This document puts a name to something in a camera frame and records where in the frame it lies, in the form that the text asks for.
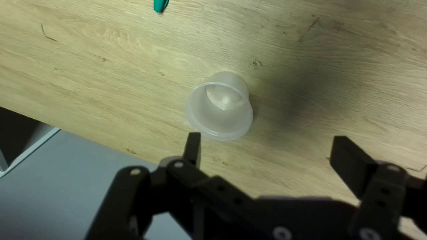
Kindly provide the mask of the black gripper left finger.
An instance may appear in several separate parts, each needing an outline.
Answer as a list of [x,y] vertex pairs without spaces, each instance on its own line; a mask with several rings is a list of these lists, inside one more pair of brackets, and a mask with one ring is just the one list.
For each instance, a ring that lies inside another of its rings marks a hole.
[[201,165],[202,135],[199,132],[190,132],[187,136],[183,157],[193,165]]

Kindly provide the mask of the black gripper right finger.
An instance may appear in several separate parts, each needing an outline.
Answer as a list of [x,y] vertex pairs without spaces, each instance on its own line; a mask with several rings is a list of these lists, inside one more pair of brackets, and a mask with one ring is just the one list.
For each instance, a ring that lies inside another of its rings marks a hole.
[[358,199],[378,169],[378,163],[347,136],[334,137],[330,165]]

